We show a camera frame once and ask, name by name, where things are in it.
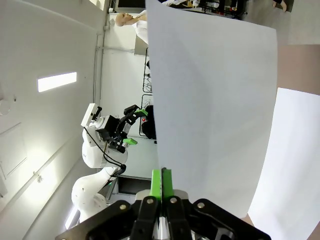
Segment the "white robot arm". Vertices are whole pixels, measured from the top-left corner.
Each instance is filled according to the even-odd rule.
[[[101,110],[97,104],[90,103],[81,123],[82,158],[89,168],[103,169],[79,178],[73,185],[71,199],[80,211],[80,222],[107,207],[105,198],[98,192],[126,170],[126,148],[137,143],[128,139],[127,134],[136,119],[148,115],[136,105],[126,108],[121,119],[111,115],[98,117]]]

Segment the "black mat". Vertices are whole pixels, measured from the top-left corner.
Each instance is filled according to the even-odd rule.
[[[286,11],[291,13],[295,0],[284,0],[284,2],[286,3]],[[277,3],[275,7],[282,10],[282,6],[279,3]]]

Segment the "fluorescent light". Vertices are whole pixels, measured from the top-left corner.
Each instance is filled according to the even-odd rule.
[[[44,92],[63,85],[71,84],[77,81],[77,73],[71,72],[56,76],[49,76],[38,79],[38,92]]]
[[[68,219],[66,220],[64,226],[65,228],[68,230],[70,228],[70,225],[72,223],[72,221],[74,220],[75,216],[76,216],[76,213],[77,213],[78,209],[74,206],[71,210],[71,213],[68,217]]]

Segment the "person's leg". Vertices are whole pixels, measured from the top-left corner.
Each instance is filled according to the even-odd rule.
[[[281,5],[281,7],[282,7],[284,12],[287,11],[287,4],[285,3],[285,1],[283,1],[283,0],[273,0],[272,6],[275,8],[277,3]]]

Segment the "floor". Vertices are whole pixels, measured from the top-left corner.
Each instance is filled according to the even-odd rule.
[[[292,12],[272,7],[272,0],[249,0],[247,22],[276,29],[279,45],[320,44],[320,1],[294,0]]]

